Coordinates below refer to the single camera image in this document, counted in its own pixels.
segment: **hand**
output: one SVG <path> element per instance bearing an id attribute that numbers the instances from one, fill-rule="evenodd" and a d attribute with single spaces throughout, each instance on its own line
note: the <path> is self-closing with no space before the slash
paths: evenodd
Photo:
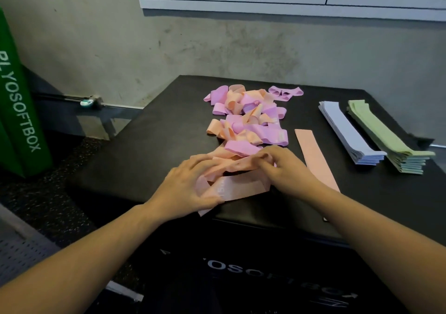
<path id="1" fill-rule="evenodd" d="M 277 167 L 263 159 L 268 154 L 273 157 Z M 287 148 L 267 146 L 255 155 L 253 163 L 265 172 L 277 189 L 293 197 L 308 201 L 325 187 Z"/>
<path id="2" fill-rule="evenodd" d="M 164 182 L 146 203 L 165 222 L 199 210 L 208 210 L 223 203 L 219 197 L 200 198 L 195 191 L 198 177 L 218 163 L 207 154 L 191 156 L 170 170 Z"/>

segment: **person's right hand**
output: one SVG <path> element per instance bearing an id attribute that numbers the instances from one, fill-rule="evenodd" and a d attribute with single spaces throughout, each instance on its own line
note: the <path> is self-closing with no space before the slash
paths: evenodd
<path id="1" fill-rule="evenodd" d="M 277 167 L 263 158 L 270 154 Z M 310 200 L 325 185 L 321 183 L 287 148 L 277 145 L 267 146 L 253 158 L 253 163 L 259 166 L 270 178 L 272 184 L 281 192 L 302 200 Z"/>

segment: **forearm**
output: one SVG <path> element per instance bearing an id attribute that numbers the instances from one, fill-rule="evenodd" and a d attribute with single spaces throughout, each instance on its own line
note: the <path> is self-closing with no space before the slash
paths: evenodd
<path id="1" fill-rule="evenodd" d="M 325 215 L 414 313 L 446 312 L 446 248 L 328 187 L 307 202 Z"/>
<path id="2" fill-rule="evenodd" d="M 161 223 L 148 204 L 132 208 L 1 288 L 0 313 L 83 313 Z"/>

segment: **pink resistance band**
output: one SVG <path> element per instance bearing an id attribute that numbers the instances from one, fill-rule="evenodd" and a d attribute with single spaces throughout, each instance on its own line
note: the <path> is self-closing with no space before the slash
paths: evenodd
<path id="1" fill-rule="evenodd" d="M 325 185 L 339 192 L 335 177 L 333 177 L 330 167 L 316 142 L 313 131 L 294 130 L 294 132 L 296 133 L 302 153 L 304 154 L 305 163 L 310 172 Z"/>

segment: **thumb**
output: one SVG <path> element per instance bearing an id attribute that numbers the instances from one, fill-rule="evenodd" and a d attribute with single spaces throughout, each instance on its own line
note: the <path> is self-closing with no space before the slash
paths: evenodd
<path id="1" fill-rule="evenodd" d="M 220 197 L 204 197 L 199 198 L 199 210 L 210 210 L 219 204 L 223 204 L 224 200 Z"/>
<path id="2" fill-rule="evenodd" d="M 272 177 L 275 175 L 277 168 L 268 163 L 265 159 L 260 157 L 254 157 L 253 163 L 268 176 L 268 178 L 272 179 Z"/>

